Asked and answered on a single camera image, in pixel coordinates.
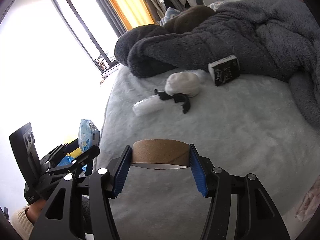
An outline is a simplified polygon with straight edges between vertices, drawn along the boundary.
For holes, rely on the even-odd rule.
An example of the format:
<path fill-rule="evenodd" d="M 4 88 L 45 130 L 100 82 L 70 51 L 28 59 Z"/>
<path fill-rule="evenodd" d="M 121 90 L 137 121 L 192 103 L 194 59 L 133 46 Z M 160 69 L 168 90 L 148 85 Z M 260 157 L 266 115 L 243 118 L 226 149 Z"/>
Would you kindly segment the person left hand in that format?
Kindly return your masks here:
<path fill-rule="evenodd" d="M 39 199 L 33 204 L 28 205 L 28 208 L 25 210 L 25 214 L 29 222 L 31 222 L 31 224 L 34 225 L 36 223 L 45 204 L 46 204 L 46 200 Z"/>

